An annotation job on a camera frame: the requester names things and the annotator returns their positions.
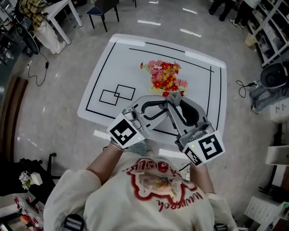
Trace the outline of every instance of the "sleeve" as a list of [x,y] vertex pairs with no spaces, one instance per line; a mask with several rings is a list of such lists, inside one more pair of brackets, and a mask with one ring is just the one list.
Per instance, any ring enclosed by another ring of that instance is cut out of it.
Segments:
[[67,170],[46,202],[44,230],[59,230],[66,216],[83,209],[87,198],[100,187],[99,178],[92,172]]
[[225,224],[228,231],[238,231],[226,200],[212,193],[206,193],[206,196],[213,208],[215,224]]

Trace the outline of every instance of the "person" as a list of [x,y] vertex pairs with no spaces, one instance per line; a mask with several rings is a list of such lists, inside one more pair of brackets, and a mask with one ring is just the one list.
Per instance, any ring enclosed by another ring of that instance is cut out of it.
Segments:
[[206,165],[191,164],[191,181],[162,157],[146,155],[145,142],[122,149],[113,139],[86,170],[67,170],[44,208],[44,230],[59,230],[79,214],[88,231],[212,231],[238,228],[215,194]]
[[244,0],[238,10],[235,20],[230,19],[230,22],[236,27],[238,24],[242,29],[248,23],[251,12],[256,9],[261,0]]
[[219,20],[222,22],[226,19],[227,15],[229,14],[230,10],[233,8],[237,0],[215,0],[209,9],[209,14],[213,15],[216,10],[221,6],[224,2],[226,3],[225,9],[223,13],[220,15]]
[[66,46],[66,42],[59,42],[52,26],[46,21],[42,11],[47,6],[45,0],[23,0],[20,5],[20,13],[31,19],[34,34],[37,39],[48,48],[52,54],[60,54]]
[[274,104],[278,101],[286,99],[289,97],[289,82],[287,82],[284,86],[272,89],[270,92],[270,96],[265,99],[259,99],[259,97],[268,91],[268,88],[264,87],[263,85],[259,86],[253,92],[250,93],[250,97],[254,100],[251,109],[256,114],[260,114],[260,112],[268,105]]

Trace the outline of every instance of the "pants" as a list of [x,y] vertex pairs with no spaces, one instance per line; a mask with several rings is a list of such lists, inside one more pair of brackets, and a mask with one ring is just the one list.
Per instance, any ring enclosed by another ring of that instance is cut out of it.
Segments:
[[268,91],[268,89],[265,88],[263,85],[259,86],[257,89],[255,89],[253,92],[250,93],[250,97],[256,100],[255,101],[256,111],[261,111],[270,104],[274,104],[278,101],[288,98],[289,90],[286,91],[286,89],[287,89],[287,86],[285,86],[284,88],[276,89],[276,92],[272,93],[269,97],[258,100],[260,95]]
[[235,19],[235,23],[238,24],[242,20],[242,26],[246,26],[253,10],[254,9],[251,6],[243,1]]
[[223,13],[221,14],[220,18],[225,19],[227,15],[229,14],[230,10],[235,5],[235,2],[232,0],[215,0],[210,8],[210,11],[212,13],[215,13],[216,10],[221,6],[224,2],[226,2],[225,9]]
[[52,54],[61,51],[57,35],[46,20],[42,22],[41,26],[35,31],[34,34],[37,39],[52,52]]

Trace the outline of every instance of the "power cord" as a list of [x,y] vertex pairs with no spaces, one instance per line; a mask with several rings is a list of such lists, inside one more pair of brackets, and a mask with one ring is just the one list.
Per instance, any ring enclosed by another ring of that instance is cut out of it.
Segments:
[[[181,169],[179,171],[182,171],[184,170],[186,167],[188,167],[190,164],[185,164],[185,163],[182,163],[181,165]],[[189,172],[190,171],[190,168],[184,170],[184,172]]]
[[39,52],[39,53],[46,59],[44,79],[43,79],[43,81],[42,81],[41,84],[38,84],[38,83],[37,83],[37,75],[30,76],[30,64],[28,64],[28,77],[29,77],[29,78],[36,77],[36,78],[35,78],[36,85],[40,87],[40,86],[44,83],[44,81],[45,81],[46,72],[47,72],[47,69],[48,69],[48,66],[49,66],[49,62],[48,62],[47,58],[44,56],[44,54],[42,54],[41,52]]
[[248,85],[244,85],[243,82],[241,80],[237,80],[236,82],[228,82],[228,83],[235,83],[237,84],[238,86],[240,86],[239,88],[239,96],[241,96],[242,98],[245,98],[246,97],[246,92],[247,92],[247,89],[250,88],[251,86],[254,86],[256,85],[257,82],[252,82],[252,83],[249,83]]

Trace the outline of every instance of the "person's leg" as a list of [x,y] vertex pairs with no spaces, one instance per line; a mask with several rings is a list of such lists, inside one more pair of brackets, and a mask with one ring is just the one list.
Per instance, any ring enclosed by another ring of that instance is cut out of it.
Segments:
[[250,15],[251,15],[251,12],[252,12],[253,10],[254,10],[254,9],[247,4],[246,13],[243,15],[242,22],[241,22],[241,25],[242,25],[243,27],[247,25],[247,23],[248,23],[248,21],[249,21],[249,18],[250,18]]
[[224,21],[226,19],[227,15],[229,14],[230,10],[233,8],[234,5],[235,5],[234,1],[226,0],[225,9],[220,16],[220,21]]
[[250,97],[253,98],[254,100],[257,100],[260,95],[265,93],[268,89],[265,88],[263,85],[260,85],[257,87],[254,91],[250,92]]
[[209,13],[214,14],[216,12],[216,10],[219,8],[219,6],[221,6],[221,4],[225,1],[226,0],[215,0],[212,4],[211,8],[209,9]]
[[272,95],[270,95],[269,97],[265,98],[265,99],[261,99],[261,100],[257,100],[255,102],[255,110],[257,112],[260,112],[261,110],[263,110],[266,106],[270,105],[270,104],[274,104],[280,100],[286,99],[288,98],[288,95],[283,96],[282,95],[282,90],[279,90],[275,93],[273,93]]
[[235,19],[235,23],[238,24],[243,18],[244,14],[246,14],[246,8],[248,4],[246,2],[242,2],[240,9],[238,10],[237,17]]
[[37,39],[52,52],[52,54],[59,54],[66,45],[65,42],[59,43],[55,31],[46,20],[42,22],[41,26],[35,32],[35,35]]

